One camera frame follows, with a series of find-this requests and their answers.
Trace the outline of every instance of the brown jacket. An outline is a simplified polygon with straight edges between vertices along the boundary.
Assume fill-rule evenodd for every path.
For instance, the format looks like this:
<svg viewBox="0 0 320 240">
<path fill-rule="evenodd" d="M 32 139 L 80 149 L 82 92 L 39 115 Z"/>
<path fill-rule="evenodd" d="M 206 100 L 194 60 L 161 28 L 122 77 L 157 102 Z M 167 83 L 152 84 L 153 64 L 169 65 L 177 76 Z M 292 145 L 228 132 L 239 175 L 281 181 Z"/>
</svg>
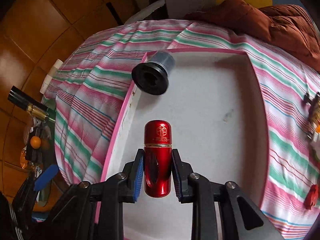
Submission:
<svg viewBox="0 0 320 240">
<path fill-rule="evenodd" d="M 244 0 L 225 0 L 185 19 L 214 23 L 278 46 L 320 72 L 320 42 L 307 12 L 297 5 L 254 8 Z"/>
</svg>

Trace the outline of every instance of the stain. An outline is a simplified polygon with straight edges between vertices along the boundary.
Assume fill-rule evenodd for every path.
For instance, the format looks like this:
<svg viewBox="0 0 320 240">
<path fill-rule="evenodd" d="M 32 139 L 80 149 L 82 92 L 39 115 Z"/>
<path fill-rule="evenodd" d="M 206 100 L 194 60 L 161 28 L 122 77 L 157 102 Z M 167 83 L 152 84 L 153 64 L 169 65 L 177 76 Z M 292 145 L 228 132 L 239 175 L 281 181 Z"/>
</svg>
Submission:
<svg viewBox="0 0 320 240">
<path fill-rule="evenodd" d="M 232 117 L 233 111 L 234 111 L 234 109 L 231 109 L 230 111 L 228 111 L 228 112 L 224 115 L 224 117 L 223 117 L 222 120 L 223 120 L 224 122 L 228 122 L 228 121 L 230 120 L 230 118 Z"/>
</svg>

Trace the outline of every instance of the red object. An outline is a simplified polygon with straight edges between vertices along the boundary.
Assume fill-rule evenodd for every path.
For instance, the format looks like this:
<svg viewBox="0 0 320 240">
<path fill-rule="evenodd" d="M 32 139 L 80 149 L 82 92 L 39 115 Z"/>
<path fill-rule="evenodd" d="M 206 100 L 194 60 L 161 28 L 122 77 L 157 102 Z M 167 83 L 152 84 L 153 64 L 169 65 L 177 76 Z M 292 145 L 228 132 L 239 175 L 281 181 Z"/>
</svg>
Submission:
<svg viewBox="0 0 320 240">
<path fill-rule="evenodd" d="M 318 191 L 318 185 L 311 186 L 310 191 L 304 201 L 304 206 L 306 207 L 306 209 L 311 209 L 311 207 L 315 206 L 318 201 Z"/>
<path fill-rule="evenodd" d="M 153 120 L 144 127 L 144 189 L 150 197 L 165 197 L 171 190 L 171 126 Z"/>
</svg>

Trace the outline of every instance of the white tray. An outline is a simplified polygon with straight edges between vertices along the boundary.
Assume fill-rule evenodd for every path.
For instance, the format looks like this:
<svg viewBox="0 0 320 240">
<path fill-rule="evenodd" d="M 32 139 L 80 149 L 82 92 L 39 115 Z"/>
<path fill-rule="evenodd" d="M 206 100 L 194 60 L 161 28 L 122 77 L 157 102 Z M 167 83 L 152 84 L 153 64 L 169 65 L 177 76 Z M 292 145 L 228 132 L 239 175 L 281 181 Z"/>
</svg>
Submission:
<svg viewBox="0 0 320 240">
<path fill-rule="evenodd" d="M 101 181 L 120 172 L 143 148 L 145 124 L 166 120 L 172 147 L 193 171 L 210 181 L 232 180 L 259 206 L 267 176 L 268 130 L 260 87 L 247 54 L 226 49 L 173 49 L 176 66 L 161 96 L 134 83 L 122 106 Z M 145 55 L 143 61 L 152 53 Z M 135 204 L 124 203 L 124 236 L 130 240 L 187 240 L 192 204 L 171 193 L 156 199 L 144 187 Z"/>
</svg>

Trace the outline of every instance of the gold logo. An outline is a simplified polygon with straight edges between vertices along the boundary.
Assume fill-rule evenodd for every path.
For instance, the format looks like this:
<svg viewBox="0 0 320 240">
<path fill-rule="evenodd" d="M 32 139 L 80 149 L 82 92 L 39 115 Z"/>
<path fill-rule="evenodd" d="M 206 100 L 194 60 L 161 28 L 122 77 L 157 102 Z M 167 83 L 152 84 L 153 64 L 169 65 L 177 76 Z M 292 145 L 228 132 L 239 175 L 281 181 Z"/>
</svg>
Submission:
<svg viewBox="0 0 320 240">
<path fill-rule="evenodd" d="M 164 124 L 161 124 L 157 128 L 157 135 L 159 135 L 160 137 L 167 135 L 167 128 L 164 126 Z"/>
</svg>

